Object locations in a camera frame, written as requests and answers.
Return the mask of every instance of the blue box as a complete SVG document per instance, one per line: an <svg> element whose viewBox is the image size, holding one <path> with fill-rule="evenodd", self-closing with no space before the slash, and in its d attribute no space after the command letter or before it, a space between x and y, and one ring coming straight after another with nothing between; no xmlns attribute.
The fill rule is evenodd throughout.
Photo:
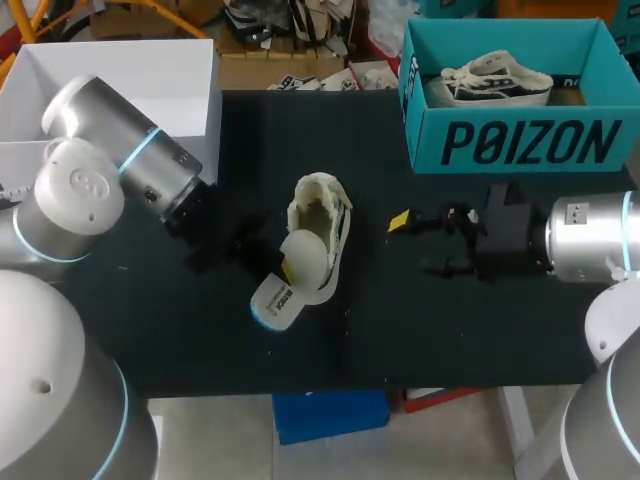
<svg viewBox="0 0 640 480"><path fill-rule="evenodd" d="M640 0L619 0L610 30L623 55L640 51Z"/></svg>
<svg viewBox="0 0 640 480"><path fill-rule="evenodd" d="M420 15L426 18L463 18L477 16L493 0L418 0Z"/></svg>
<svg viewBox="0 0 640 480"><path fill-rule="evenodd" d="M422 79L502 49L585 105L429 108ZM398 91L416 173L617 171L640 133L640 84L595 19L411 19Z"/></svg>
<svg viewBox="0 0 640 480"><path fill-rule="evenodd" d="M274 395L273 413L282 445L384 427L384 392Z"/></svg>

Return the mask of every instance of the shoe tongue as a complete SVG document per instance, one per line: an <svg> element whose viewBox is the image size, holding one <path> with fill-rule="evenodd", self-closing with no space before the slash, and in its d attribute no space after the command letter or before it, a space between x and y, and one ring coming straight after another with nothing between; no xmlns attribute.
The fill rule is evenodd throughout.
<svg viewBox="0 0 640 480"><path fill-rule="evenodd" d="M507 52L488 53L471 62L469 70L481 77L485 75L510 75L510 59L511 55Z"/></svg>

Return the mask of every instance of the shoe insole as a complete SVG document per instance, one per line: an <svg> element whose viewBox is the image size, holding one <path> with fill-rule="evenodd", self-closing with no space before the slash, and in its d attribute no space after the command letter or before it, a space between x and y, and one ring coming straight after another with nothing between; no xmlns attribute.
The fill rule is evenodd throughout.
<svg viewBox="0 0 640 480"><path fill-rule="evenodd" d="M299 210L299 227L315 233L324 242L327 253L331 249L331 217L320 200L314 200L306 211Z"/></svg>

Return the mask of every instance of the shoe sole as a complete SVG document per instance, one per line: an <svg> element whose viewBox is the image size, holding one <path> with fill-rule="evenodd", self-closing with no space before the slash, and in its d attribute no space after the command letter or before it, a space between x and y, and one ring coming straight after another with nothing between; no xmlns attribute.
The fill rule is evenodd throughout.
<svg viewBox="0 0 640 480"><path fill-rule="evenodd" d="M549 94L536 93L521 97L496 98L491 100L455 100L449 89L443 84L426 88L426 100L429 108L491 108L491 107L543 107L549 101Z"/></svg>

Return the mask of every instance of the shoe box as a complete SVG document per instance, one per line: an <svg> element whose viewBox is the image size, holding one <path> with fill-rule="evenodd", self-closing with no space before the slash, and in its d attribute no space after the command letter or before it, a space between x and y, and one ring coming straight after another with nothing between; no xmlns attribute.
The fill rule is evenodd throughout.
<svg viewBox="0 0 640 480"><path fill-rule="evenodd" d="M0 90L0 176L5 189L33 182L50 140L42 115L73 78L97 75L204 159L216 181L222 94L212 40L138 40L23 45Z"/></svg>
<svg viewBox="0 0 640 480"><path fill-rule="evenodd" d="M411 19L404 42L398 92L416 173L606 172L629 159L640 84L602 21ZM423 82L495 50L554 79L547 106L429 107Z"/></svg>
<svg viewBox="0 0 640 480"><path fill-rule="evenodd" d="M640 0L619 0L610 29L623 55L640 52Z"/></svg>

